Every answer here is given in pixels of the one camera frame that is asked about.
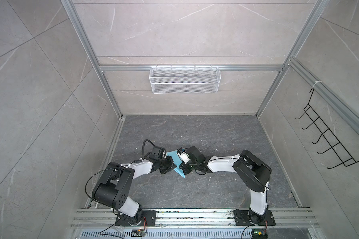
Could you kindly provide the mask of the light blue paper sheet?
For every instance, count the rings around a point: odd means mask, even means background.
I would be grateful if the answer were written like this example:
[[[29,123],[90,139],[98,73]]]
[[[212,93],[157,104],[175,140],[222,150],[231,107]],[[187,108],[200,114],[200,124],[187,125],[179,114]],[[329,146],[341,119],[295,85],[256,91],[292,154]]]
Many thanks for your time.
[[[174,165],[176,166],[176,168],[174,169],[174,171],[179,174],[182,178],[185,178],[185,174],[183,172],[182,169],[179,168],[179,166],[183,163],[183,161],[181,160],[181,158],[179,157],[177,151],[170,151],[167,152],[167,156],[170,156],[173,160]]]

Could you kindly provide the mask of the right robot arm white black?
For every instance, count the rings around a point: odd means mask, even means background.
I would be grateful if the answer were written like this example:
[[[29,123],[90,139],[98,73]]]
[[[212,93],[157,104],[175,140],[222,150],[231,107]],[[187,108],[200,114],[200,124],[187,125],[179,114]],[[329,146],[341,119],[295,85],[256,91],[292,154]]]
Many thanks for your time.
[[[204,156],[196,147],[180,148],[179,169],[185,174],[195,170],[201,175],[216,172],[236,173],[250,190],[248,216],[251,222],[262,222],[268,211],[267,191],[272,170],[248,150],[233,156]]]

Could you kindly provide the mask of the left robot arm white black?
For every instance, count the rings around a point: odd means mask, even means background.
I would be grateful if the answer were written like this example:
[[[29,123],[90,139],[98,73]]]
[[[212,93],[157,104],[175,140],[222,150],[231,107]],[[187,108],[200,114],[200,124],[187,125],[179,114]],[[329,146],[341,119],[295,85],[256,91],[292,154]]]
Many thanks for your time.
[[[129,197],[133,180],[156,170],[161,174],[166,174],[176,167],[170,156],[159,157],[157,161],[140,159],[127,164],[111,162],[102,171],[91,192],[91,198],[139,221],[142,206]]]

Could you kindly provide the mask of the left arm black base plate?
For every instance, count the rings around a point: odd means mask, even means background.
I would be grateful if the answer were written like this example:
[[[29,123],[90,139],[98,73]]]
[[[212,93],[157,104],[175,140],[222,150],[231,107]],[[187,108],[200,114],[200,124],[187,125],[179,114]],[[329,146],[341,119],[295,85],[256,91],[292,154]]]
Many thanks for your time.
[[[134,217],[121,214],[117,217],[116,226],[132,226],[132,227],[153,227],[156,223],[157,211],[142,210],[138,211]]]

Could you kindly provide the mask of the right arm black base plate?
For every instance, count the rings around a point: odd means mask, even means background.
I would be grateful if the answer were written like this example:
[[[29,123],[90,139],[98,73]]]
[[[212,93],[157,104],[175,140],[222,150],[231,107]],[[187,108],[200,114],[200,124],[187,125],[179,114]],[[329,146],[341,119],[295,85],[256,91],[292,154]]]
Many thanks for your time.
[[[237,226],[276,226],[276,222],[271,210],[266,210],[263,215],[256,214],[251,209],[232,211]]]

